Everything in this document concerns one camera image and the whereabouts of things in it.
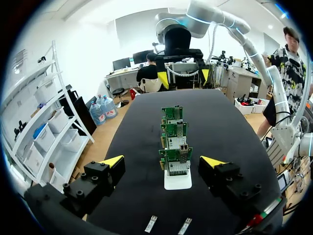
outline person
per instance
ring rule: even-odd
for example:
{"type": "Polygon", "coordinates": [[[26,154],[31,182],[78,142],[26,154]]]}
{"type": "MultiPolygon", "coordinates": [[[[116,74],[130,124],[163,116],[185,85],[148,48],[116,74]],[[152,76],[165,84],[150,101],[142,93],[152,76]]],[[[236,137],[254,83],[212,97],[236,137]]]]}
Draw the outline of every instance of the person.
{"type": "Polygon", "coordinates": [[[157,65],[156,65],[157,54],[150,52],[147,54],[148,66],[142,67],[137,73],[137,82],[140,82],[142,78],[145,79],[157,79],[157,65]]]}
{"type": "MultiPolygon", "coordinates": [[[[299,37],[295,30],[285,27],[284,34],[287,44],[277,49],[273,55],[269,57],[264,56],[264,61],[267,67],[275,65],[278,68],[285,88],[290,113],[292,114],[297,111],[301,102],[306,66],[297,53],[299,49],[299,37]]],[[[268,129],[277,123],[273,97],[264,109],[263,115],[266,119],[260,125],[257,132],[259,138],[262,138],[268,129]]]]}

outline computer monitor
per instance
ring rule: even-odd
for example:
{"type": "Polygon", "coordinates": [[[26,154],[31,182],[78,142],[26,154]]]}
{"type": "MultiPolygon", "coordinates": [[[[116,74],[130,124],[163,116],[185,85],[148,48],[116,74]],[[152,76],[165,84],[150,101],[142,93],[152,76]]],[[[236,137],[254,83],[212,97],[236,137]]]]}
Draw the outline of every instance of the computer monitor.
{"type": "Polygon", "coordinates": [[[141,64],[147,61],[147,54],[153,52],[153,50],[145,50],[133,54],[133,59],[135,64],[141,64]]]}
{"type": "Polygon", "coordinates": [[[131,63],[129,61],[129,57],[128,58],[124,58],[124,59],[120,59],[120,60],[116,60],[116,61],[113,61],[113,68],[114,68],[114,71],[115,70],[120,70],[120,69],[123,69],[123,68],[126,68],[127,67],[131,67],[131,63]]]}

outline black stool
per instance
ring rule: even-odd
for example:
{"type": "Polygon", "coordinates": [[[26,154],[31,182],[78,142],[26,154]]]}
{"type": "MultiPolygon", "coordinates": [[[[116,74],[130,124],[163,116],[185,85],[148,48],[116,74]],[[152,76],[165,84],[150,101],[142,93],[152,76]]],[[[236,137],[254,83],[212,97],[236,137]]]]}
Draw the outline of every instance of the black stool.
{"type": "Polygon", "coordinates": [[[121,108],[124,107],[125,105],[129,104],[128,100],[122,100],[121,94],[125,91],[124,88],[117,88],[116,90],[114,90],[112,92],[112,95],[118,95],[120,102],[118,102],[117,104],[115,104],[116,108],[121,108]]]}

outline stack of circuit boards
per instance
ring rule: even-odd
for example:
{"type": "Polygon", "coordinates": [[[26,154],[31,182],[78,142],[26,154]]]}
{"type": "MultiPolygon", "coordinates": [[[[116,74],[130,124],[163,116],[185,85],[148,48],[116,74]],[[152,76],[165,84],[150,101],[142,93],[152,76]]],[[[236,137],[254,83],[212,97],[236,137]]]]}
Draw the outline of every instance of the stack of circuit boards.
{"type": "Polygon", "coordinates": [[[169,176],[187,175],[190,168],[192,148],[187,144],[188,123],[182,119],[182,107],[162,108],[165,116],[162,118],[161,136],[163,150],[161,155],[161,168],[167,170],[169,176]]]}

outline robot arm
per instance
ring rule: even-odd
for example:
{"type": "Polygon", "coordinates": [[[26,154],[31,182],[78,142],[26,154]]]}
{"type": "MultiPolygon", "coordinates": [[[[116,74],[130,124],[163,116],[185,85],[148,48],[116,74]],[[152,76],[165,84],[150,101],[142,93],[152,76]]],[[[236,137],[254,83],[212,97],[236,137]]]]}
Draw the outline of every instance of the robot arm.
{"type": "MultiPolygon", "coordinates": [[[[274,84],[273,97],[277,113],[276,116],[279,123],[273,128],[272,133],[283,152],[281,156],[289,155],[293,157],[295,152],[298,152],[295,150],[299,144],[301,149],[307,149],[307,151],[301,152],[305,154],[304,156],[308,156],[311,152],[311,141],[307,141],[307,137],[301,141],[298,138],[300,137],[299,122],[304,112],[304,108],[302,107],[305,107],[306,93],[309,86],[305,86],[305,91],[302,97],[303,102],[301,102],[298,110],[299,113],[296,115],[296,118],[293,119],[293,123],[291,123],[290,119],[287,118],[290,110],[279,71],[276,66],[266,67],[263,57],[258,53],[252,41],[245,35],[250,31],[250,27],[243,19],[227,12],[223,12],[218,8],[210,7],[207,3],[201,0],[192,0],[188,6],[186,14],[160,13],[156,15],[156,31],[159,42],[165,44],[164,55],[173,56],[173,50],[171,53],[167,53],[168,45],[166,42],[167,38],[165,37],[165,34],[169,31],[170,27],[173,27],[174,25],[177,27],[184,27],[190,32],[192,37],[202,38],[206,34],[209,26],[213,23],[226,27],[229,34],[243,46],[244,50],[262,75],[262,81],[267,86],[274,84]]],[[[308,74],[311,74],[309,58],[308,61],[309,71],[307,72],[306,83],[311,83],[311,76],[308,76],[308,74]]]]}

